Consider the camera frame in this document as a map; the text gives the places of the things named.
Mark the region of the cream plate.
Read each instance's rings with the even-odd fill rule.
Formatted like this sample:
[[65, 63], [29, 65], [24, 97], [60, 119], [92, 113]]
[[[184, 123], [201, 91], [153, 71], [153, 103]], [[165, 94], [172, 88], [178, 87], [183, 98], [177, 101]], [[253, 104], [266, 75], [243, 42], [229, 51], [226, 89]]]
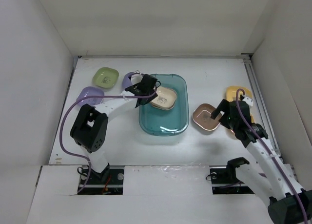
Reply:
[[151, 103], [151, 106], [156, 108], [156, 109], [160, 109], [160, 110], [164, 110], [164, 111], [169, 111], [169, 110], [174, 108], [174, 105], [172, 105], [170, 107], [162, 107], [162, 106], [154, 105], [153, 103]]
[[150, 103], [162, 107], [170, 107], [175, 104], [177, 100], [177, 93], [166, 87], [158, 87], [156, 91], [157, 97], [153, 99]]

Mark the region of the brown square plate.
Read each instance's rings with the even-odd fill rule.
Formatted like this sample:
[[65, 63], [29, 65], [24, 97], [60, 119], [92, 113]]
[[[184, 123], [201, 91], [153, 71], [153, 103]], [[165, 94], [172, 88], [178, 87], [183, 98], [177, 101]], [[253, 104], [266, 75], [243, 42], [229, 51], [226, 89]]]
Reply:
[[214, 131], [220, 125], [222, 114], [219, 113], [215, 119], [211, 118], [211, 113], [215, 107], [208, 103], [203, 103], [197, 107], [192, 114], [192, 119], [201, 129], [205, 131]]

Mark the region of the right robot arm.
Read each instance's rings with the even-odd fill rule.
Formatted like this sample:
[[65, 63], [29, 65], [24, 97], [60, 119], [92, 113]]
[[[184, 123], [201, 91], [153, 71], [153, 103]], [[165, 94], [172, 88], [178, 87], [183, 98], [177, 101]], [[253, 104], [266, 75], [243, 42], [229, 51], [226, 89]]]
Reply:
[[251, 122], [249, 105], [242, 100], [229, 102], [223, 99], [211, 113], [211, 118], [215, 119], [219, 114], [222, 114], [220, 124], [234, 132], [264, 173], [260, 175], [247, 159], [240, 157], [228, 161], [226, 178], [246, 184], [262, 200], [273, 223], [308, 223], [312, 219], [312, 192], [306, 190], [283, 164], [265, 129]]

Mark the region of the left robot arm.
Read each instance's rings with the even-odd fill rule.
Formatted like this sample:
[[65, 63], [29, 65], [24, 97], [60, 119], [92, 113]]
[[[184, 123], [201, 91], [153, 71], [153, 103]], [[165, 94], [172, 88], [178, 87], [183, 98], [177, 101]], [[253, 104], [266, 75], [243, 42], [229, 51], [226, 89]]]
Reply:
[[83, 105], [70, 131], [70, 136], [89, 159], [91, 176], [97, 183], [104, 183], [109, 177], [110, 166], [101, 149], [104, 144], [108, 123], [117, 116], [146, 105], [157, 97], [160, 86], [157, 78], [144, 74], [141, 81], [125, 88], [108, 101], [90, 106]]

